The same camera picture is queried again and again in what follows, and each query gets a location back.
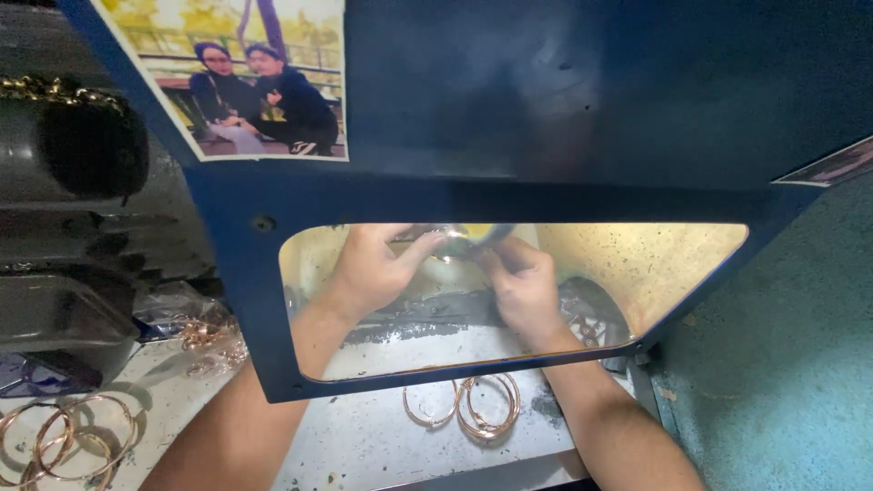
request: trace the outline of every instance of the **chain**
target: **chain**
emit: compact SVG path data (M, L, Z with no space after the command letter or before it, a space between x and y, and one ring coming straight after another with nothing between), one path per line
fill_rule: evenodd
M61 79L46 82L27 76L20 79L0 76L0 99L43 100L68 106L94 104L109 107L122 116L130 112L122 98L96 89L75 88Z

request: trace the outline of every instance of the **dirty table surface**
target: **dirty table surface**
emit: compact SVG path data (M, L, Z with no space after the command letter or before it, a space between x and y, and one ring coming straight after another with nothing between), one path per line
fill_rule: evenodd
M475 342L481 335L472 329L450 337L454 338L453 342ZM138 488L179 431L230 379L229 374L207 378L175 377L147 390L137 388L136 382L143 375L179 349L178 341L145 345L118 379L107 387L106 393L118 396L131 407L141 426L136 445L122 460L113 480L113 491ZM351 363L352 357L356 359L362 355L360 349L338 351L328 372L342 372L342 365ZM418 350L411 344L409 349ZM455 418L436 429L415 424L403 409L402 389L314 399L272 489L370 490L513 463L518 464L514 472L521 472L528 479L501 481L500 488L504 491L541 488L570 481L571 477L553 457L573 449L574 443L545 378L540 370L525 370L512 375L521 393L521 413L511 430L490 442L467 435ZM629 381L618 380L633 393ZM408 395L413 411L424 411L436 417L441 417L453 402L449 382L410 387ZM505 400L493 384L483 380L473 388L471 398L484 417L497 421L505 415ZM6 413L26 402L29 401L2 400L0 411ZM118 409L94 403L92 410L95 425L109 427L119 440L126 438L126 428ZM47 414L24 417L26 415L13 425L5 443L6 453L12 460L25 463L29 458L27 448ZM82 468L82 472L96 467L95 463L96 460L80 464L91 466ZM79 469L66 470L73 474ZM5 474L15 475L9 470ZM500 474L512 472L501 471ZM456 477L452 475L445 481L448 483ZM496 482L491 478L486 480L492 485ZM80 486L88 489L89 484L93 483L81 482ZM44 479L39 486L49 490L69 489L71 483ZM422 486L433 488L433 484Z

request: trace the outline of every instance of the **photograph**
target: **photograph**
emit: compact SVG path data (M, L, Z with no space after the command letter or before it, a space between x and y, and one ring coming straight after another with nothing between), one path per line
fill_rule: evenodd
M348 160L345 0L92 1L201 160Z
M873 170L873 136L796 170L777 184L807 184L828 187Z

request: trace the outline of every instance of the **plastic bag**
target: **plastic bag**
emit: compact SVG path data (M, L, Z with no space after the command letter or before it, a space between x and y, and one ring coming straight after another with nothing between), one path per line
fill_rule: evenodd
M235 370L249 358L237 318L221 302L199 294L185 281L161 285L138 297L134 317L166 337L183 339L183 354L162 367L161 378L180 373L217 375Z

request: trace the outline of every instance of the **sneaker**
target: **sneaker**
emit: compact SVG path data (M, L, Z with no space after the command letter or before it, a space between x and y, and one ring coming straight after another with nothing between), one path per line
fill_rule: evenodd
M315 148L315 143L296 142L289 149L288 153L293 156L306 156Z

